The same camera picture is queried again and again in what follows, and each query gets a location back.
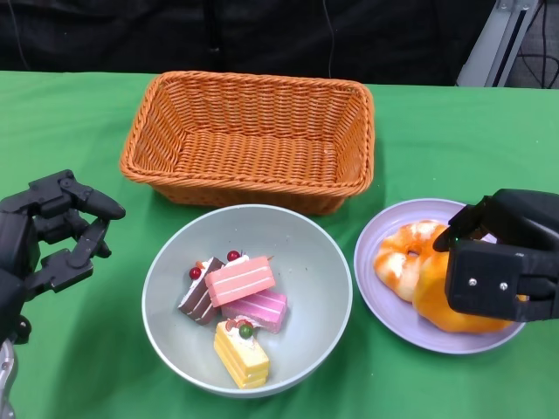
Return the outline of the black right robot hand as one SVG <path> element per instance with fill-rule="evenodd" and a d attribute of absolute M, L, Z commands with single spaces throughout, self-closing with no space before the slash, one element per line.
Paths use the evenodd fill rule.
<path fill-rule="evenodd" d="M 514 322 L 558 317 L 558 196 L 500 189 L 450 219 L 433 244 L 449 262 L 445 299 L 458 313 Z"/>

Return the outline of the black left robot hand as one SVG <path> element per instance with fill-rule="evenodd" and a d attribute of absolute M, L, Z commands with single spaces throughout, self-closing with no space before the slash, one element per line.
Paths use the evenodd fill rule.
<path fill-rule="evenodd" d="M 30 182 L 1 201 L 1 340 L 25 344 L 24 303 L 61 292 L 109 258 L 109 224 L 126 215 L 113 198 L 78 182 L 69 169 Z"/>

